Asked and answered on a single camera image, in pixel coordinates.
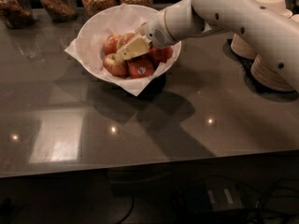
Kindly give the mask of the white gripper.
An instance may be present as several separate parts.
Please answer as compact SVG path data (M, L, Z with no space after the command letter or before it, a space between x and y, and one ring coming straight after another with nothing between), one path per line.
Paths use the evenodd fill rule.
M151 45L156 48L175 45L177 40L169 32L166 13L166 9L153 13L145 26L135 30L140 35L135 35L117 50L118 56L123 60L131 60L148 53Z

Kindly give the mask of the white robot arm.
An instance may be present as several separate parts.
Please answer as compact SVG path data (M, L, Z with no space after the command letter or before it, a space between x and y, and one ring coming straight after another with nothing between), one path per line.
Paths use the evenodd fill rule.
M130 60L148 53L152 46L173 46L220 28L240 35L299 91L299 23L256 0L181 0L151 15L118 55Z

